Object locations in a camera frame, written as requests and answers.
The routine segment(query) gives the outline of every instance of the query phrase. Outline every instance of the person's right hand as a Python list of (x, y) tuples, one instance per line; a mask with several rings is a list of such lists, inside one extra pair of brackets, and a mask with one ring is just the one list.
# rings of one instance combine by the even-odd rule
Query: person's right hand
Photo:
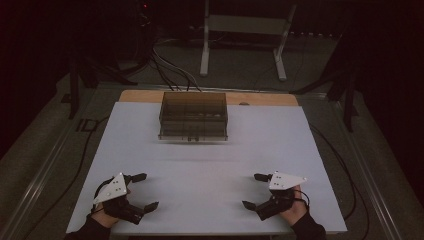
[[(294, 188), (294, 197), (302, 199), (302, 194), (300, 192), (300, 186), (297, 185)], [(290, 226), (293, 226), (300, 218), (303, 217), (308, 212), (306, 205), (302, 201), (294, 201), (290, 209), (287, 209), (284, 212), (280, 212), (280, 216), (286, 220)]]

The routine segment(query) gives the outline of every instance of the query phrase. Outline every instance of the sleeve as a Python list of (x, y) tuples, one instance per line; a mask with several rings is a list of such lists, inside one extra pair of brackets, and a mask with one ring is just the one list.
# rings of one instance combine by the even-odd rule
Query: sleeve
[(109, 236), (110, 228), (103, 227), (89, 215), (80, 230), (66, 234), (64, 240), (108, 240)]
[(297, 240), (326, 240), (325, 229), (319, 225), (307, 212), (292, 226)]

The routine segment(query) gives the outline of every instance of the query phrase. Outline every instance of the finger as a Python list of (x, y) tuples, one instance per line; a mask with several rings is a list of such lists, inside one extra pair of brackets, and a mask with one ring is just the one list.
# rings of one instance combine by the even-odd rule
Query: finger
[(302, 199), (302, 193), (301, 193), (301, 190), (300, 190), (300, 185), (294, 186), (293, 190), (294, 190), (294, 197)]

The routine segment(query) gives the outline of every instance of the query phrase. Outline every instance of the hand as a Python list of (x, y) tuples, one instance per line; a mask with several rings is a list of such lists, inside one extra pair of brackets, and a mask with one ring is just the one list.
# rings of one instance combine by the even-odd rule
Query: hand
[(99, 203), (96, 210), (91, 214), (91, 218), (96, 220), (100, 225), (106, 228), (111, 228), (115, 223), (119, 221), (119, 218), (109, 216), (103, 209), (103, 204)]
[[(293, 187), (294, 197), (302, 199), (302, 194), (300, 193), (300, 186), (297, 185)], [(290, 209), (287, 209), (284, 212), (280, 212), (280, 216), (284, 218), (290, 226), (293, 226), (300, 218), (303, 217), (308, 212), (305, 204), (302, 201), (294, 201)]]

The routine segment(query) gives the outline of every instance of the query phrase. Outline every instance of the person's left hand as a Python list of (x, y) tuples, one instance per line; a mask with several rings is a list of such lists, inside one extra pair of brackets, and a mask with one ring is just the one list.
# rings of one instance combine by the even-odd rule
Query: person's left hand
[(94, 213), (91, 214), (91, 218), (106, 228), (111, 228), (115, 223), (119, 221), (119, 218), (109, 216), (105, 213), (102, 203), (99, 203), (97, 205), (96, 210), (94, 210)]

